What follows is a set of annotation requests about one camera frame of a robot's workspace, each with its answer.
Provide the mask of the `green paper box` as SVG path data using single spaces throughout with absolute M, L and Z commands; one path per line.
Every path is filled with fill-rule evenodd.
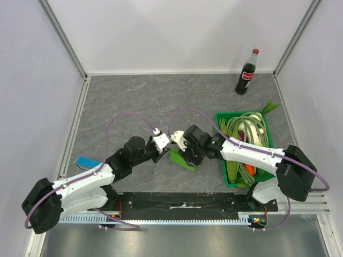
M 172 148 L 170 150 L 169 154 L 169 160 L 180 165 L 181 167 L 190 170 L 190 171 L 196 171 L 196 169 L 190 165 L 187 164 L 187 162 L 179 155 L 178 149 Z

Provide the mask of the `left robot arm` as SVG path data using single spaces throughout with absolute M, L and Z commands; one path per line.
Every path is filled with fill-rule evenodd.
M 149 160 L 156 163 L 169 150 L 166 134 L 132 137 L 116 153 L 96 167 L 73 177 L 49 181 L 38 180 L 21 207 L 26 214 L 24 226 L 36 234 L 47 232 L 61 219 L 92 208 L 113 210 L 118 194 L 112 184 L 132 173 L 133 167 Z

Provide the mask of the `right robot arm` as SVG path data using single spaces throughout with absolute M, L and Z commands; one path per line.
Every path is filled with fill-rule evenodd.
M 315 179 L 315 174 L 307 170 L 312 163 L 296 146 L 287 149 L 255 146 L 233 137 L 225 138 L 221 132 L 209 135 L 196 125 L 185 132 L 174 132 L 172 139 L 181 157 L 195 168 L 207 157 L 249 164 L 272 174 L 273 178 L 251 185 L 245 204 L 253 211 L 280 197 L 306 201 Z

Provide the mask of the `blue small box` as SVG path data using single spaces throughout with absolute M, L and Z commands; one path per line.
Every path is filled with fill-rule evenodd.
M 94 167 L 98 166 L 101 164 L 101 162 L 97 161 L 97 160 L 93 160 L 91 158 L 87 158 L 87 157 L 83 157 L 80 156 L 78 157 L 74 164 L 82 170 L 89 170 L 89 169 L 93 169 Z

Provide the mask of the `purple onion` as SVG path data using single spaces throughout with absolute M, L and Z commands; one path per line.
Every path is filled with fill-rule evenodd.
M 240 141 L 244 141 L 244 133 L 243 132 L 239 131 L 238 136 L 239 136 Z

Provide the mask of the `orange carrot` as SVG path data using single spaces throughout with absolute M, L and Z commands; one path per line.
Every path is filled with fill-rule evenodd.
M 244 164 L 244 167 L 246 169 L 246 171 L 251 175 L 251 176 L 255 176 L 255 169 L 253 166 L 249 165 L 249 164 Z

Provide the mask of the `green long beans bundle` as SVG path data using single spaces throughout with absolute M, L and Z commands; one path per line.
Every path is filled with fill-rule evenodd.
M 267 125 L 259 112 L 249 112 L 239 117 L 231 118 L 226 124 L 227 135 L 239 140 L 238 132 L 244 133 L 244 142 L 268 147 L 270 145 L 267 135 Z M 262 175 L 264 170 L 255 168 L 255 175 Z M 248 187 L 255 182 L 255 176 L 251 176 L 245 169 L 244 163 L 226 161 L 226 173 L 231 184 L 238 187 Z

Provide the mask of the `cola glass bottle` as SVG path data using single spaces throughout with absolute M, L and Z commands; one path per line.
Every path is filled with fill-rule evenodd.
M 255 74 L 257 65 L 257 56 L 259 54 L 258 49 L 253 49 L 249 59 L 243 65 L 241 74 L 235 87 L 235 91 L 239 95 L 243 95 L 248 90 L 248 85 Z

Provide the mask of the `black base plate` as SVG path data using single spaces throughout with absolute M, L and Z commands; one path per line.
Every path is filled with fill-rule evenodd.
M 252 203 L 244 194 L 235 193 L 149 193 L 124 192 L 110 199 L 101 211 L 121 211 L 124 220 L 237 218 L 239 212 L 278 211 L 277 201 Z

